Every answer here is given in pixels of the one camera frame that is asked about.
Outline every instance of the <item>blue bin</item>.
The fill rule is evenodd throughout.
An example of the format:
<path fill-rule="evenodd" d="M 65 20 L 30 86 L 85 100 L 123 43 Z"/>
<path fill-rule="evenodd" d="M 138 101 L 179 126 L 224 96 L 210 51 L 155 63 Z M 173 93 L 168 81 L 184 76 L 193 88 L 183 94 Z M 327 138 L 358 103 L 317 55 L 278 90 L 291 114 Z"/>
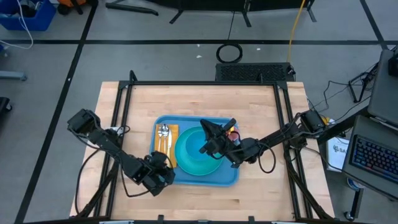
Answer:
<path fill-rule="evenodd" d="M 24 17 L 25 23 L 29 31 L 45 31 L 49 28 L 52 18 L 57 11 L 49 0 L 32 0 L 33 3 L 42 1 L 42 5 L 36 12 L 35 17 L 26 18 Z M 7 30 L 25 30 L 19 22 L 19 17 L 0 17 L 0 24 Z"/>
<path fill-rule="evenodd" d="M 19 10 L 18 0 L 0 0 L 0 13 L 14 14 Z"/>

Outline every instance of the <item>computer monitor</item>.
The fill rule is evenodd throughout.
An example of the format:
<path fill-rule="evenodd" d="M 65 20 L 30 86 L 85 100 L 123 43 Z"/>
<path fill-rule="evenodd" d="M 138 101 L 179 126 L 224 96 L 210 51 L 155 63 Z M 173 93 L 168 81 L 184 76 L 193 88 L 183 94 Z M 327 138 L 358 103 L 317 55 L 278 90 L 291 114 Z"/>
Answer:
<path fill-rule="evenodd" d="M 398 54 L 381 52 L 368 111 L 388 124 L 398 127 L 398 77 L 389 75 L 389 60 Z"/>

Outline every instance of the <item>gray floor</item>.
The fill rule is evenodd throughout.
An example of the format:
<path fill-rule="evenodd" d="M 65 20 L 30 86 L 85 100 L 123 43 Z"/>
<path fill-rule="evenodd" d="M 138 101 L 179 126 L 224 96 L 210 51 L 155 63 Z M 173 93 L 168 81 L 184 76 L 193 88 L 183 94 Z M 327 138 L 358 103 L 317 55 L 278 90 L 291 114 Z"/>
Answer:
<path fill-rule="evenodd" d="M 398 2 L 366 2 L 384 39 L 398 40 Z M 169 20 L 176 10 L 142 1 L 130 3 L 156 9 L 160 16 L 106 9 L 101 1 L 87 39 L 228 37 L 230 12 L 184 12 L 174 25 L 170 25 Z M 57 14 L 47 32 L 33 32 L 32 35 L 40 40 L 78 40 L 89 11 L 86 7 L 82 16 L 75 12 L 68 16 Z M 307 12 L 303 12 L 296 39 L 377 40 L 359 0 L 316 0 L 313 11 L 318 22 L 312 23 Z M 252 28 L 247 28 L 242 15 L 236 14 L 231 39 L 288 40 L 296 13 L 295 9 L 249 13 Z M 24 32 L 11 32 L 2 27 L 0 37 L 27 39 Z M 10 56 L 0 59 L 0 70 L 23 71 L 28 76 L 25 82 L 0 80 L 0 96 L 9 97 L 14 106 L 0 129 L 0 223 L 12 223 L 16 217 L 76 47 L 37 44 L 30 50 L 10 48 Z M 95 108 L 101 82 L 125 80 L 130 69 L 139 80 L 214 80 L 218 47 L 211 44 L 85 45 L 75 75 L 70 80 L 72 84 L 25 221 L 68 217 L 85 147 L 66 131 L 66 122 L 81 108 Z M 242 45 L 242 48 L 241 62 L 284 62 L 288 49 L 287 45 Z M 308 98 L 316 104 L 323 99 L 328 80 L 347 82 L 377 62 L 380 52 L 379 45 L 294 45 L 292 65 L 297 72 L 297 81 L 304 82 Z M 234 49 L 227 48 L 223 52 L 226 60 L 232 59 L 234 54 Z M 343 88 L 332 84 L 327 95 Z M 329 104 L 330 109 L 322 114 L 332 118 L 340 117 L 354 105 L 348 90 L 329 100 Z M 323 103 L 317 106 L 318 110 L 324 108 Z M 343 218 L 343 212 L 351 206 L 354 192 L 345 186 L 342 175 L 326 171 L 326 177 L 335 214 Z M 396 211 L 396 202 L 367 190 L 357 221 L 397 223 Z"/>

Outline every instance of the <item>yellow napkin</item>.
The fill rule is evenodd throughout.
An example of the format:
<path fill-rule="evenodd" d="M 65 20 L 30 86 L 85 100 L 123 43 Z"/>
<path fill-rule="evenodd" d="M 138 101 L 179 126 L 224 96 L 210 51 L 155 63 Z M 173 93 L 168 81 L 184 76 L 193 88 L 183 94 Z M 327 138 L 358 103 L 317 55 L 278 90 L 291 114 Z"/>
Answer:
<path fill-rule="evenodd" d="M 170 148 L 170 160 L 172 161 L 172 165 L 174 168 L 177 167 L 177 161 L 175 160 L 175 155 L 174 155 L 174 145 L 175 142 L 177 142 L 178 138 L 178 125 L 177 124 L 167 124 L 169 126 L 169 129 L 172 132 L 172 147 Z M 157 134 L 157 130 L 159 129 L 159 124 L 156 124 L 156 129 L 155 129 L 155 151 L 158 151 L 159 148 L 159 135 Z M 163 152 L 164 154 L 167 154 L 167 151 L 165 151 L 165 148 L 167 150 L 167 146 L 169 145 L 167 142 L 167 139 L 170 139 L 168 136 L 166 137 L 166 147 L 164 147 L 164 137 L 162 136 L 162 140 L 160 142 L 160 152 Z"/>

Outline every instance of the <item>black mesh tray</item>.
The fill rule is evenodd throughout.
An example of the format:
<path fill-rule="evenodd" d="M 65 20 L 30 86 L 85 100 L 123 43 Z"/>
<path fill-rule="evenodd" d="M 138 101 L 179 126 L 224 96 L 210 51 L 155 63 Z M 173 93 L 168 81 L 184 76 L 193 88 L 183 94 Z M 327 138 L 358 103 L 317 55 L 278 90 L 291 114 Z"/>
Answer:
<path fill-rule="evenodd" d="M 258 81 L 260 75 L 264 82 L 288 81 L 294 77 L 287 74 L 290 63 L 218 63 L 216 81 Z"/>

